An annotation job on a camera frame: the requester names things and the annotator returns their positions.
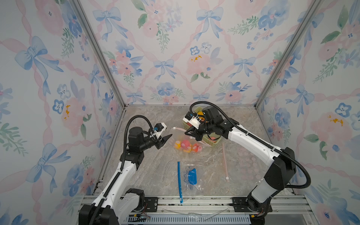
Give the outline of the pink peach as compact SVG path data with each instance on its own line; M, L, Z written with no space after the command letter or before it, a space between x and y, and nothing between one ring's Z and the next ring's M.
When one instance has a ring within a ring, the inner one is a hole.
M181 142L181 146L182 146L182 149L187 149L187 148L191 148L192 149L192 145L191 145L191 143L190 143L190 141L189 140L183 140L182 142Z

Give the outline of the blue zipper clear bag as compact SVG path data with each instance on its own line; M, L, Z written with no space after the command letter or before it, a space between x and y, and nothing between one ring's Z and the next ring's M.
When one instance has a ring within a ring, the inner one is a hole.
M178 161L177 178L180 203L185 199L201 196L204 190L204 165L200 161Z

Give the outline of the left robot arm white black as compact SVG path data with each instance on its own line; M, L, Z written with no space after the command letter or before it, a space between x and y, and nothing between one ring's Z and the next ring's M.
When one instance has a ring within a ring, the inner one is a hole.
M126 190L126 187L139 169L144 151L152 147L160 149L170 139L171 135L162 135L166 129L166 124L162 122L148 131L133 127L125 133L125 152L118 167L92 204L80 209L80 225L126 225L131 213L144 211L144 191L136 188Z

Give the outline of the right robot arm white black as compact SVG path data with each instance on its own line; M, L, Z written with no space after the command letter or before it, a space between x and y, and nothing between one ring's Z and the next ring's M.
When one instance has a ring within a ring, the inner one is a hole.
M288 187L296 173L292 150L271 145L246 130L238 121L228 117L219 107L208 106L199 115L188 111L183 121L190 124L186 135L202 140L204 135L215 133L247 149L264 162L268 171L248 194L245 205L258 212L270 204L271 199Z

